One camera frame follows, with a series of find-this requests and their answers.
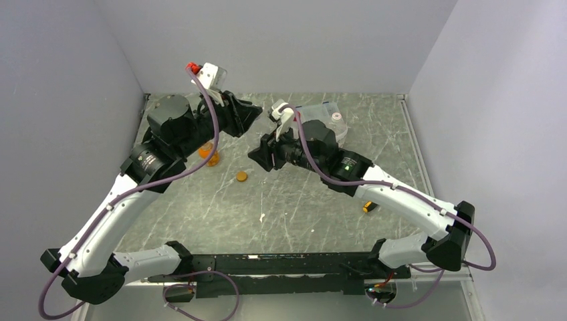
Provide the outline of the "large clear tea bottle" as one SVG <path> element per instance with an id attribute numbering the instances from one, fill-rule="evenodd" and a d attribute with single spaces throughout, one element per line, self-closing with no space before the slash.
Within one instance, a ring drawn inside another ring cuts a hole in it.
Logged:
<path id="1" fill-rule="evenodd" d="M 334 132 L 338 146 L 342 147 L 348 133 L 348 126 L 345 123 L 343 117 L 341 122 L 333 122 L 331 116 L 328 122 L 328 128 Z"/>

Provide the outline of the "white tea bottle cap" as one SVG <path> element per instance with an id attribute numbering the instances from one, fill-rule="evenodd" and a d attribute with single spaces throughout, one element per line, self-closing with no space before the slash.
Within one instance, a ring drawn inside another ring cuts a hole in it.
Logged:
<path id="1" fill-rule="evenodd" d="M 335 112 L 332 114 L 332 121 L 333 122 L 341 122 L 342 121 L 342 115 L 339 112 Z"/>

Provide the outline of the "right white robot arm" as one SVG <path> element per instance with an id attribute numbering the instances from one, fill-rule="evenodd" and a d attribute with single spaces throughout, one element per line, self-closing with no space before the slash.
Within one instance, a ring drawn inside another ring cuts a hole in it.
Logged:
<path id="1" fill-rule="evenodd" d="M 263 135 L 248 157 L 265 171 L 285 164 L 310 171 L 312 158 L 318 170 L 332 179 L 323 183 L 333 191 L 390 209 L 421 230 L 410 237 L 378 240 L 368 258 L 372 275 L 383 278 L 402 265 L 424 261 L 453 272 L 461 269 L 475 215 L 471 203 L 436 201 L 397 180 L 361 154 L 340 148 L 334 132 L 319 120 L 304 123 L 303 129 L 307 151 L 288 131 L 280 138 L 274 133 Z"/>

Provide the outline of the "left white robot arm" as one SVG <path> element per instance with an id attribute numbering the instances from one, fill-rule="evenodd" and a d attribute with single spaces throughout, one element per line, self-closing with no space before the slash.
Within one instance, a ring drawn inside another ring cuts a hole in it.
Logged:
<path id="1" fill-rule="evenodd" d="M 182 244 L 169 241 L 150 250 L 118 253 L 116 246 L 138 216 L 186 168 L 188 156 L 216 132 L 245 134 L 262 112 L 252 102 L 224 92 L 213 110 L 201 100 L 196 110 L 180 95 L 161 98 L 147 115 L 148 129 L 120 167 L 113 187 L 80 232 L 65 246 L 47 249 L 41 262 L 62 279 L 73 298 L 101 304 L 122 286 L 158 275 L 187 279 L 193 256 Z"/>

